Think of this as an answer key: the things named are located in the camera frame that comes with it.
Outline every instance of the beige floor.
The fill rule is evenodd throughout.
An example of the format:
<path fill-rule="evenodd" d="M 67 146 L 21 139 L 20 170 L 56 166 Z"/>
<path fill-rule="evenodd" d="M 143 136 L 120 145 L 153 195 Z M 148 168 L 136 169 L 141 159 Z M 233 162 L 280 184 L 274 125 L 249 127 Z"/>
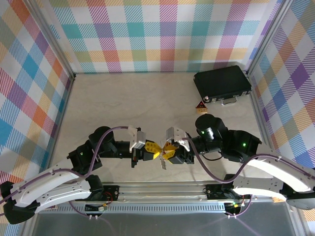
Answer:
<path fill-rule="evenodd" d="M 141 127 L 147 139 L 159 142 L 166 130 L 177 126 L 196 136 L 195 106 L 200 101 L 192 73 L 127 73 L 78 75 L 61 127 L 53 157 L 56 164 L 83 144 L 99 126 L 133 125 Z M 260 137 L 250 98 L 241 97 L 234 105 L 208 104 L 208 113 L 220 117 L 229 129 L 241 129 Z M 116 140 L 128 140 L 126 131 L 115 132 Z M 207 155 L 210 158 L 219 154 Z M 235 173 L 238 163 L 205 161 L 218 177 Z M 130 160 L 102 159 L 103 167 L 94 171 L 102 181 L 172 181 L 210 180 L 198 160 L 194 165 L 167 164 L 162 170 L 159 160 L 143 162 L 132 169 Z M 246 176 L 269 177 L 248 167 Z"/>

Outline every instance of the briefcase handle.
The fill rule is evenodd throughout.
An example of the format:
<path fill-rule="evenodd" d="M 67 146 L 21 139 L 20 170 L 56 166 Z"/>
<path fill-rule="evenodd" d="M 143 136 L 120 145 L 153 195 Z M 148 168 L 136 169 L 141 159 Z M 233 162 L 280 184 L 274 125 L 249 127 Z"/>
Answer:
<path fill-rule="evenodd" d="M 226 102 L 226 103 L 224 102 L 224 101 L 232 99 L 232 98 L 234 98 L 234 101 L 230 101 L 230 102 Z M 220 99 L 221 105 L 222 106 L 226 106 L 226 105 L 230 105 L 230 104 L 236 103 L 237 102 L 237 96 L 233 96 L 232 98 L 229 98 L 229 99 L 226 99 L 226 100 Z"/>

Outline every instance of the colorful plaid wallpaper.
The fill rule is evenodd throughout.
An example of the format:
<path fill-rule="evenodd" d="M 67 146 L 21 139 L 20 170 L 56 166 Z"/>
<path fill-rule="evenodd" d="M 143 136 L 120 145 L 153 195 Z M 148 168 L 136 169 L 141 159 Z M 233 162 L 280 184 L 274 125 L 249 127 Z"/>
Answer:
<path fill-rule="evenodd" d="M 37 0 L 73 70 L 84 73 L 246 65 L 280 2 Z"/>
<path fill-rule="evenodd" d="M 315 1 L 295 0 L 252 83 L 272 143 L 284 156 L 315 167 Z M 315 235 L 315 210 L 304 211 Z"/>
<path fill-rule="evenodd" d="M 0 183 L 43 170 L 68 87 L 68 75 L 22 0 L 1 0 Z M 0 236 L 18 229 L 0 217 Z"/>

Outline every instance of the plaid wall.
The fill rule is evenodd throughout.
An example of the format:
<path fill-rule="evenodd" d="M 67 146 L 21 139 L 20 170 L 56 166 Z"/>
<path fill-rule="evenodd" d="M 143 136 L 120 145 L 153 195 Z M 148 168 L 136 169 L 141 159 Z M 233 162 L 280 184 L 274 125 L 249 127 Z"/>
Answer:
<path fill-rule="evenodd" d="M 22 0 L 1 0 L 0 183 L 43 170 L 68 86 L 68 75 Z M 0 217 L 0 236 L 18 229 Z"/>
<path fill-rule="evenodd" d="M 95 73 L 246 65 L 281 0 L 37 2 L 73 70 Z"/>
<path fill-rule="evenodd" d="M 315 167 L 315 1 L 295 0 L 252 82 L 272 143 L 284 156 Z M 315 210 L 304 211 L 315 235 Z"/>

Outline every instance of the black briefcase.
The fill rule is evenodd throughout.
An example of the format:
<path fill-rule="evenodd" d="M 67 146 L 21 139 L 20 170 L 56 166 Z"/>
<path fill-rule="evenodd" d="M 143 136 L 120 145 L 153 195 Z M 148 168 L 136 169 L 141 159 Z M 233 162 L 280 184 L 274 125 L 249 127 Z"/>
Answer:
<path fill-rule="evenodd" d="M 238 96 L 249 94 L 252 90 L 251 84 L 237 65 L 198 72 L 193 80 L 206 103 L 221 101 L 222 105 L 226 105 L 224 100 L 234 98 L 233 102 L 236 102 Z"/>

